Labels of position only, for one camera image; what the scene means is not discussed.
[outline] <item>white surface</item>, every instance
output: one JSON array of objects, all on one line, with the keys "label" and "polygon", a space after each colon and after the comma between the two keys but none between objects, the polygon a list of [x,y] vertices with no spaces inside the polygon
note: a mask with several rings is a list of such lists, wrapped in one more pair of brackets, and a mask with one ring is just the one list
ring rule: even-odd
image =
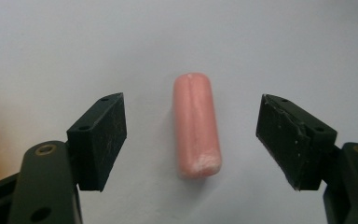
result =
[{"label": "white surface", "polygon": [[[192,71],[224,159],[205,181],[175,171],[172,84]],[[324,185],[293,191],[255,126],[270,93],[358,142],[358,1],[0,1],[0,178],[119,91],[128,138],[85,223],[325,223]]]}]

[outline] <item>pink foam piece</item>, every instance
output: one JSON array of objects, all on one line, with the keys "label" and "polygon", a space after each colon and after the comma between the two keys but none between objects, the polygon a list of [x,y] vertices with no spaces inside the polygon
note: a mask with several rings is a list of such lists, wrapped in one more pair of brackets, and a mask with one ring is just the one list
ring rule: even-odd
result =
[{"label": "pink foam piece", "polygon": [[201,73],[179,76],[173,85],[173,111],[180,175],[217,174],[222,156],[209,78]]}]

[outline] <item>pink cylindrical object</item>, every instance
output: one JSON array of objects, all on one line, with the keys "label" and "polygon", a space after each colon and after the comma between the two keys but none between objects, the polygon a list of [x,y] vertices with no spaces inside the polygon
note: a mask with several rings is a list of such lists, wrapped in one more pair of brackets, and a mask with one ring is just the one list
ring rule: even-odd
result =
[{"label": "pink cylindrical object", "polygon": [[217,174],[222,156],[209,78],[201,73],[179,76],[173,85],[173,111],[180,175]]}]

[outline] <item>white table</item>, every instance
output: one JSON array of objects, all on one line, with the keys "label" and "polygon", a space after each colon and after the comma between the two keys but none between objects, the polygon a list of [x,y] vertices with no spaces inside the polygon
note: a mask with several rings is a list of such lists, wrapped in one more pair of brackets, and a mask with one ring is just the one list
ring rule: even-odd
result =
[{"label": "white table", "polygon": [[[176,175],[172,84],[213,84],[224,164]],[[85,223],[326,223],[255,137],[262,93],[358,142],[358,1],[0,1],[0,178],[99,98],[124,92],[128,138]]]}]

